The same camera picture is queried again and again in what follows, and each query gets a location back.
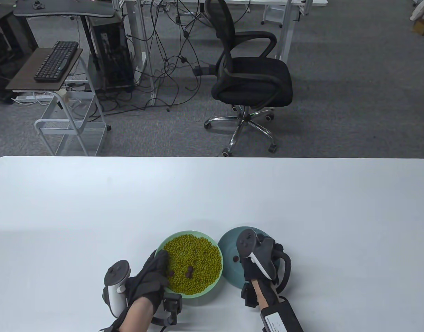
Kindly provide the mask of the person's right hand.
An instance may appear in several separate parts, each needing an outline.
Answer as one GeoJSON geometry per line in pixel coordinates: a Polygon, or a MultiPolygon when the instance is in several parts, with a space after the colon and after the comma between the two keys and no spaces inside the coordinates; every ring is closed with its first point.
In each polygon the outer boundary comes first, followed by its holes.
{"type": "Polygon", "coordinates": [[[262,233],[246,230],[238,238],[237,250],[245,281],[259,279],[274,285],[279,283],[276,261],[280,259],[277,253],[284,252],[282,244],[262,233]]]}

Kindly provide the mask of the person's left hand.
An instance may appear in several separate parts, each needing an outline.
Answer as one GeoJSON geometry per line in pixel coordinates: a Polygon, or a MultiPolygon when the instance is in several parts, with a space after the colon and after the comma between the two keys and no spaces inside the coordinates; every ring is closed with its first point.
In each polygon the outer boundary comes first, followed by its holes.
{"type": "Polygon", "coordinates": [[[141,271],[128,278],[125,284],[128,307],[144,297],[150,300],[155,313],[163,300],[164,289],[169,286],[167,268],[169,253],[166,250],[154,251],[141,271]]]}

